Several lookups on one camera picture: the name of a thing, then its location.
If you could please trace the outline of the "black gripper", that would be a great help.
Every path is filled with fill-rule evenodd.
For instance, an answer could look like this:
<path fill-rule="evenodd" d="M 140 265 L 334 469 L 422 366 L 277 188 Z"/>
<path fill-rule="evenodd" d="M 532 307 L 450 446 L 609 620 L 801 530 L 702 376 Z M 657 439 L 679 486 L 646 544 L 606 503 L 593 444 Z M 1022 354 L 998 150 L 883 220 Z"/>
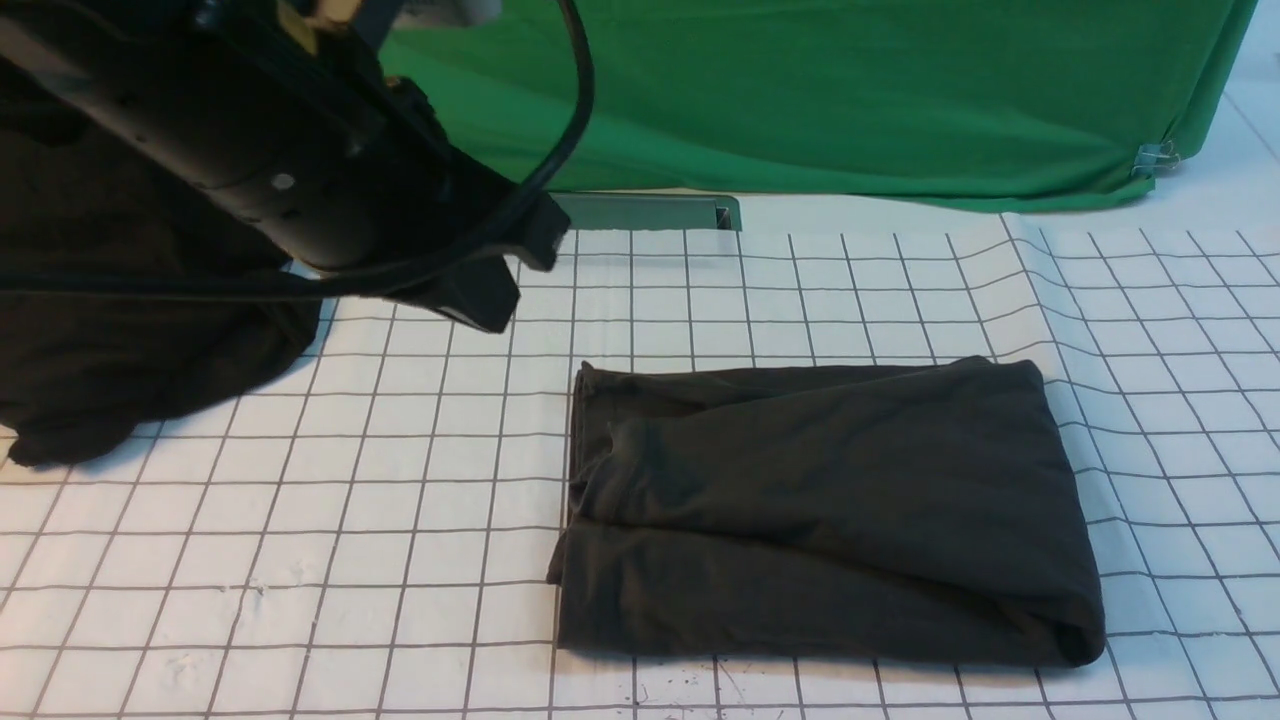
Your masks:
<path fill-rule="evenodd" d="M 521 214 L 517 186 L 447 138 L 410 81 L 346 79 L 356 129 L 330 182 L 338 236 L 353 258 L 330 269 L 333 297 L 390 299 L 475 331 L 506 331 L 520 301 L 507 263 L 556 268 L 570 214 L 539 193 Z"/>

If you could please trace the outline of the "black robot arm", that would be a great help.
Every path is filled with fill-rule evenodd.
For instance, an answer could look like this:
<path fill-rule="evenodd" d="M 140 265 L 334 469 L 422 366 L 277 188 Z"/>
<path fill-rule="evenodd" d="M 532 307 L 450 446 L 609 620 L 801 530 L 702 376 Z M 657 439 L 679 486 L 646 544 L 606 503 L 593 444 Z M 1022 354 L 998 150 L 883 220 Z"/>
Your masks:
<path fill-rule="evenodd" d="M 4 293 L 274 302 L 367 297 L 499 334 L 507 265 L 556 266 L 570 218 L 547 184 L 593 115 L 579 8 L 558 5 L 577 77 L 556 145 L 512 183 L 458 150 L 378 49 L 401 1 L 5 1 L 3 58 L 315 273 L 264 281 L 3 275 Z"/>

